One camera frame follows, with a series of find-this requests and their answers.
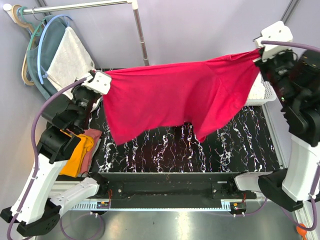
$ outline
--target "orange cloth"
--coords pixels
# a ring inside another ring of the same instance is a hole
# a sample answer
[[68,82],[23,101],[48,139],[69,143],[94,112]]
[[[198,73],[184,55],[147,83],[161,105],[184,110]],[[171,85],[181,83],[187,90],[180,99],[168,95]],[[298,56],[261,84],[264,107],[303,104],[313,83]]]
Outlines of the orange cloth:
[[77,135],[81,141],[75,147],[71,158],[60,172],[60,175],[67,175],[70,177],[77,177],[81,170],[81,165],[87,152],[94,146],[94,139],[83,134]]

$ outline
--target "reflective floor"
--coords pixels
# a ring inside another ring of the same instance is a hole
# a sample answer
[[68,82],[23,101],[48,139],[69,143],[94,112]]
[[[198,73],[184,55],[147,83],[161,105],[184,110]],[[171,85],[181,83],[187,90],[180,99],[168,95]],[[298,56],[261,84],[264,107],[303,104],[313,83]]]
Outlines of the reflective floor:
[[[248,202],[247,212],[258,207],[257,202]],[[89,239],[99,228],[99,220],[91,215],[75,221],[83,214],[82,211],[69,211],[62,218],[66,233],[76,240]],[[103,220],[103,233],[97,240],[301,240],[295,226],[272,202],[257,215],[244,218],[206,212],[110,211],[103,215]],[[59,226],[37,238],[65,239]]]

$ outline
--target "pink folded cloth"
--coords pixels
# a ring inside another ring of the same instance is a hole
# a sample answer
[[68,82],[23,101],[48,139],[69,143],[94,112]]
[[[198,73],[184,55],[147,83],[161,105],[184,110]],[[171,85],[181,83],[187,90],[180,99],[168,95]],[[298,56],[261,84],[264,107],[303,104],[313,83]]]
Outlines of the pink folded cloth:
[[92,128],[84,131],[84,135],[93,138],[94,144],[93,144],[93,147],[91,148],[91,150],[88,151],[84,155],[84,158],[83,158],[83,161],[82,161],[82,165],[81,165],[80,174],[83,174],[83,173],[89,171],[90,166],[91,166],[91,162],[92,162],[92,157],[93,157],[93,154],[95,152],[97,143],[98,143],[98,141],[99,141],[99,139],[101,137],[101,134],[102,134],[101,131],[96,130],[96,129],[92,129]]

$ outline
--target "plastic laundry basket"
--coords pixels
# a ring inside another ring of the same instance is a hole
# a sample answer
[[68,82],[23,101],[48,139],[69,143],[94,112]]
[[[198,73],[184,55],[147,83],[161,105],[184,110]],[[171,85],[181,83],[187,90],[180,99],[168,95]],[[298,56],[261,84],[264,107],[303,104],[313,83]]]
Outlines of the plastic laundry basket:
[[267,102],[271,102],[277,99],[277,95],[273,87],[268,81],[264,81],[261,77],[261,82],[265,87],[264,99],[248,99],[245,103],[246,106],[262,106]]

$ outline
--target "marble table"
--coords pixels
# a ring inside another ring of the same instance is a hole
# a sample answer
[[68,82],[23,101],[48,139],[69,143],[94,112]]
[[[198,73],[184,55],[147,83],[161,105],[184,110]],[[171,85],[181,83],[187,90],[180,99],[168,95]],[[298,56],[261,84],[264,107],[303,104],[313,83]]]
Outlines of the marble table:
[[260,106],[245,106],[225,127],[199,143],[193,126],[159,127],[116,145],[103,106],[89,127],[102,131],[90,171],[100,173],[205,173],[280,169]]

